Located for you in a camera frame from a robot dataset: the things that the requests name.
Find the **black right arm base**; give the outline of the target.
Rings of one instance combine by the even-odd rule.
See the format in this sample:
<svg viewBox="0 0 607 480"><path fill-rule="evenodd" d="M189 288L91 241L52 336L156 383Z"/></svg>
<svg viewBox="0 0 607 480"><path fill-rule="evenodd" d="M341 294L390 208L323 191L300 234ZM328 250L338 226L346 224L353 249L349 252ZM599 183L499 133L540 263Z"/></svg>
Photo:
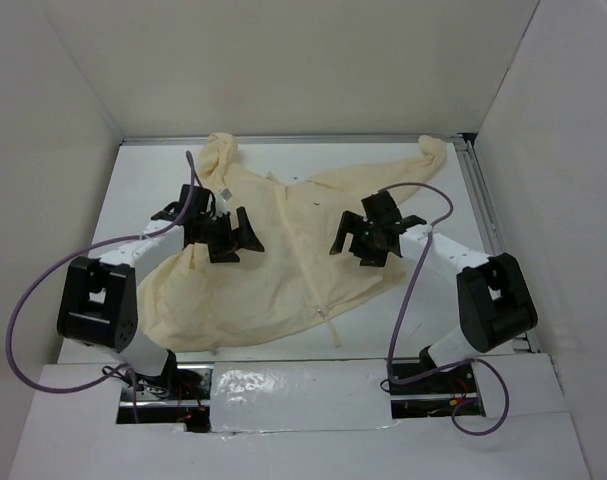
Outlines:
<svg viewBox="0 0 607 480"><path fill-rule="evenodd" d="M458 366L407 385L379 384L389 395L393 419L449 417L458 407L461 416L484 414L471 365Z"/></svg>

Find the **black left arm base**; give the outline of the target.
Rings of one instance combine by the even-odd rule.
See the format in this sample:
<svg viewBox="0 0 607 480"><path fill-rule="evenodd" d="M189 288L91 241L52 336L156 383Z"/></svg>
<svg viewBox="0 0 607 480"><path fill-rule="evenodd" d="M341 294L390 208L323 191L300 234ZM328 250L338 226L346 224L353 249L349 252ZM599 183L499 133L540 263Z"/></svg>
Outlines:
<svg viewBox="0 0 607 480"><path fill-rule="evenodd" d="M176 424L191 433L211 430L212 364L178 364L166 378L137 376L133 386L128 373L122 383L116 423Z"/></svg>

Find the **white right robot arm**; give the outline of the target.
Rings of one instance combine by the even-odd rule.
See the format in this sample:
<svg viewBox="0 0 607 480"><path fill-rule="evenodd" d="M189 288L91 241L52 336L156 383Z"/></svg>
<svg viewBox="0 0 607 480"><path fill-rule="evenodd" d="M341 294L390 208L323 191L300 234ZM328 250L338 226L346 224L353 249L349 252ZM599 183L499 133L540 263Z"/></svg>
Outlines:
<svg viewBox="0 0 607 480"><path fill-rule="evenodd" d="M403 215L388 187L362 199L361 204L361 214L342 213L331 254L348 250L361 266L373 268L384 267L390 254L415 262L389 342L386 368L390 384L421 381L431 392L443 391L454 379L454 368L478 361L480 355L537 325L534 302L513 255L472 250L437 232L437 226L454 212L451 200L446 202L446 212L433 221ZM420 373L402 379L391 370L410 300L424 269L452 281L458 321L443 338L420 352Z"/></svg>

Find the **cream yellow jacket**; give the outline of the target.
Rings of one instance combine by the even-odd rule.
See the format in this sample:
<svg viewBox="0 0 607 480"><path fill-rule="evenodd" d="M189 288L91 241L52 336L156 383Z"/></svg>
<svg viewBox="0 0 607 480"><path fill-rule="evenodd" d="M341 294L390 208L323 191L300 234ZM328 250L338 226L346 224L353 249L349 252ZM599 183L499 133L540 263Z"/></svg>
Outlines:
<svg viewBox="0 0 607 480"><path fill-rule="evenodd" d="M207 188L231 192L231 208L247 210L263 250L214 264L204 245L191 244L168 257L138 287L143 332L174 352L258 345L330 324L397 286L406 274L399 258L364 267L330 249L343 212L360 211L382 188L403 203L443 166L442 140L425 135L418 145L414 157L329 169L288 185L239 164L232 135L212 134L198 174Z"/></svg>

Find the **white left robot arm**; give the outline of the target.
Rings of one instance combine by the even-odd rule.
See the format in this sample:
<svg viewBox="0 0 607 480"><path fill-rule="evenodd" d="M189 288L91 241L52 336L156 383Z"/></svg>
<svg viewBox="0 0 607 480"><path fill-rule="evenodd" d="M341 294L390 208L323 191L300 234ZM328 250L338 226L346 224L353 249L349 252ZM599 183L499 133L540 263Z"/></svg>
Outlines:
<svg viewBox="0 0 607 480"><path fill-rule="evenodd" d="M67 267L58 333L127 364L155 397L176 394L181 377L176 356L144 334L137 287L165 259L192 244L206 246L214 264L239 262L239 250L263 251L245 208L228 210L230 197L228 191L185 184L178 200L154 214L141 234L98 258L74 258Z"/></svg>

